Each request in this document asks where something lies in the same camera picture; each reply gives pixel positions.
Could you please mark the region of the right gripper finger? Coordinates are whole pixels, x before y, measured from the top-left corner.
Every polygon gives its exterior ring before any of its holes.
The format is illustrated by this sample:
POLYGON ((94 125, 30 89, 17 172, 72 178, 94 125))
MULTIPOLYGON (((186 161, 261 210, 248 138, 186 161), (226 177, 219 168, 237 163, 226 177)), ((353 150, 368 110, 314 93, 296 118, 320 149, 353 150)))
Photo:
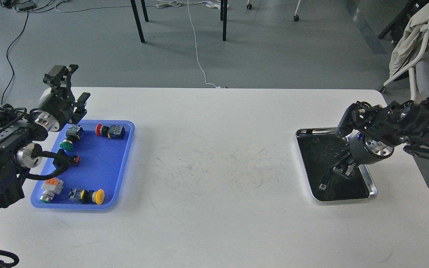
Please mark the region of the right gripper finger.
POLYGON ((87 110, 85 108, 86 101, 89 99, 90 93, 82 93, 77 101, 72 102, 70 105, 72 108, 75 108, 73 111, 73 115, 69 119, 70 124, 78 124, 83 117, 87 114, 87 110))
POLYGON ((53 66, 43 77, 43 83, 49 85, 51 93, 58 97, 74 97, 71 91, 71 77, 78 70, 77 64, 53 66))

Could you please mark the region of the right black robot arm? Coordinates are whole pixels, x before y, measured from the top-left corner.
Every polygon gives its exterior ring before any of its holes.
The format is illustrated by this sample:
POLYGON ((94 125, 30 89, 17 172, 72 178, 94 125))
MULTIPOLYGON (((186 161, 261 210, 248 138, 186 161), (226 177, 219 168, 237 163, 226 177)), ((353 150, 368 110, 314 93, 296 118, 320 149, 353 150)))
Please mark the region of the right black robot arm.
POLYGON ((78 124, 87 114, 89 93, 75 99, 70 79, 78 66, 53 66, 44 75, 43 83, 50 92, 31 110, 0 105, 0 208, 7 208, 24 198, 22 185, 26 179, 45 181, 76 166, 79 156, 44 151, 39 141, 49 132, 59 132, 66 124, 78 124))

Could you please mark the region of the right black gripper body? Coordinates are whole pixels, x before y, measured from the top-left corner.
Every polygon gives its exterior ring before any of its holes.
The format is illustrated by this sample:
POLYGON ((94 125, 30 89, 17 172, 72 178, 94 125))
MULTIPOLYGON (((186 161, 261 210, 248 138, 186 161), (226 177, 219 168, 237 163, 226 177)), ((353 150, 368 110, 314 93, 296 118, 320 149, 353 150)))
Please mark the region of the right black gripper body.
POLYGON ((66 124, 77 124, 72 105, 74 101, 73 93, 49 93, 31 110, 31 120, 47 132, 59 132, 66 124))

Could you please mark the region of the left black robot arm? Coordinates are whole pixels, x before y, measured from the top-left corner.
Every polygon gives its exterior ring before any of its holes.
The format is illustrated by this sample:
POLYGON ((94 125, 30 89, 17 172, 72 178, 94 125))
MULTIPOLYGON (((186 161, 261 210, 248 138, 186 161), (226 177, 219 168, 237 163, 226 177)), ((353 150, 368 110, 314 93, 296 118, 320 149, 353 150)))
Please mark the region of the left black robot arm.
POLYGON ((330 174, 350 179, 354 168, 389 158, 398 145, 412 156, 429 159, 429 98, 416 103, 372 106, 356 102, 344 112, 335 135, 344 138, 357 130, 346 147, 336 155, 330 174))

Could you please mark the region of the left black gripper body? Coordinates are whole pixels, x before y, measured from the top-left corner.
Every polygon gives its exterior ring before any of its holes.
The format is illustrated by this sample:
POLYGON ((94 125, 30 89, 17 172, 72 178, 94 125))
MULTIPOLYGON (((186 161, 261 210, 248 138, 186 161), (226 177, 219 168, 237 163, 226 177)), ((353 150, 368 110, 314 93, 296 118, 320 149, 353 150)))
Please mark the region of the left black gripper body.
POLYGON ((392 156, 394 147, 377 142, 367 136, 353 136, 349 140, 349 150, 356 166, 371 165, 392 156))

